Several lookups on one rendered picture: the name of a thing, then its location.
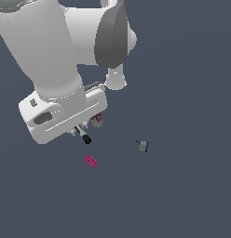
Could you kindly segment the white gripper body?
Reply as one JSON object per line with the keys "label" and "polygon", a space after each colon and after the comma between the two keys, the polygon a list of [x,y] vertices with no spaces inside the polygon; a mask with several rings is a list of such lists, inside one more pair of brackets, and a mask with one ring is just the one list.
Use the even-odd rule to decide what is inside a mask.
{"label": "white gripper body", "polygon": [[20,114],[33,139],[46,144],[104,111],[107,107],[104,91],[104,84],[98,84],[83,91],[82,98],[66,100],[66,105],[44,102],[34,91],[19,103]]}

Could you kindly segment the pale black-tipped gripper finger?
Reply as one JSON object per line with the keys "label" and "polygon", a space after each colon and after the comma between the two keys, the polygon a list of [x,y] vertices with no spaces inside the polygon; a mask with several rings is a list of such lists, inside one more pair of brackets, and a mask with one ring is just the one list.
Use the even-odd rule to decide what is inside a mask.
{"label": "pale black-tipped gripper finger", "polygon": [[73,135],[78,134],[82,140],[84,140],[84,142],[86,144],[90,144],[91,143],[91,138],[90,136],[86,133],[85,129],[87,128],[87,125],[84,123],[81,123],[77,126],[74,126],[73,129],[71,130],[71,133]]}

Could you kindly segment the small grey blue-edged object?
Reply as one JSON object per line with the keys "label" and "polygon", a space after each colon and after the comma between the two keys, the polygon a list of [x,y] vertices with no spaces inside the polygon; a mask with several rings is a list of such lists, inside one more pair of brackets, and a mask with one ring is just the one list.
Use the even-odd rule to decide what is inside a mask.
{"label": "small grey blue-edged object", "polygon": [[146,141],[139,141],[139,144],[140,144],[139,150],[141,152],[147,152],[149,143]]}

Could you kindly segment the brown patterned can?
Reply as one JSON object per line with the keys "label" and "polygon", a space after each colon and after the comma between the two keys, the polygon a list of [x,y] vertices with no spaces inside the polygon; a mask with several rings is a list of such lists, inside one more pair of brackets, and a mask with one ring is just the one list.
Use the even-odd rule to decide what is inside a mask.
{"label": "brown patterned can", "polygon": [[98,114],[91,117],[91,123],[94,127],[102,126],[102,114],[99,112]]}

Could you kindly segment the pink toy brick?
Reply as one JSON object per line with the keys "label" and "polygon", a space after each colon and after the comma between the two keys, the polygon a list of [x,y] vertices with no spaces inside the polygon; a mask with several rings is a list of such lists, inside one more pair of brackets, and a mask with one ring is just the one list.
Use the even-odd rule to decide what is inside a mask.
{"label": "pink toy brick", "polygon": [[98,164],[98,162],[97,162],[95,159],[93,159],[90,155],[87,155],[87,156],[84,158],[84,161],[85,161],[88,165],[90,165],[92,168],[94,168],[94,167]]}

